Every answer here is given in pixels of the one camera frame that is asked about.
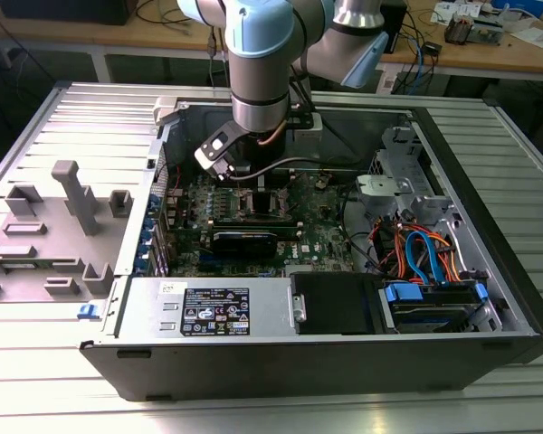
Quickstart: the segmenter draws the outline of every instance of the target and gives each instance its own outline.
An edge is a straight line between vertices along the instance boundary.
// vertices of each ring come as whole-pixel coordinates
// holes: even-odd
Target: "robotic arm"
[[[227,154],[240,145],[255,166],[283,152],[290,114],[291,67],[351,88],[362,87],[388,35],[380,0],[178,0],[183,13],[225,29],[233,121],[195,152],[211,175],[235,170]]]

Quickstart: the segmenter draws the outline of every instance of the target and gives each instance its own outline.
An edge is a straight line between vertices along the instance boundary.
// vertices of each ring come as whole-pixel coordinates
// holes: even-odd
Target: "warning label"
[[[248,288],[188,288],[183,304],[183,336],[236,336],[250,333]]]

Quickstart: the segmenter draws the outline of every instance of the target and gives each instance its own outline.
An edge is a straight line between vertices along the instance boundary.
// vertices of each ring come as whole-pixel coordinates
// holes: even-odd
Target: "aluminum profile table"
[[[62,195],[52,162],[75,158],[96,195],[137,193],[156,134],[158,96],[225,98],[226,90],[72,84],[53,90],[0,165],[13,183]],[[427,108],[543,296],[543,157],[499,108],[476,99],[316,93],[328,102],[383,107],[394,98]],[[498,369],[462,392],[248,401],[128,402],[76,345],[100,323],[78,321],[81,303],[0,304],[0,430],[74,432],[543,432],[543,356]]]

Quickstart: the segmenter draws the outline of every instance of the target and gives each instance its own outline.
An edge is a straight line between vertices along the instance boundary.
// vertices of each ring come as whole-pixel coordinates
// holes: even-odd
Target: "computer case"
[[[405,19],[406,3],[405,0],[382,0],[380,12],[384,16],[384,31],[388,33],[388,44],[386,53],[394,52],[398,34],[402,28],[402,22]]]
[[[0,0],[7,18],[124,25],[138,0]]]

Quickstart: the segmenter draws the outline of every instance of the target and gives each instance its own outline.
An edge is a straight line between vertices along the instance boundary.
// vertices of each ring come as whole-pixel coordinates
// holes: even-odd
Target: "motherboard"
[[[351,247],[339,228],[340,190],[324,172],[252,188],[197,176],[167,201],[171,276],[351,271]]]

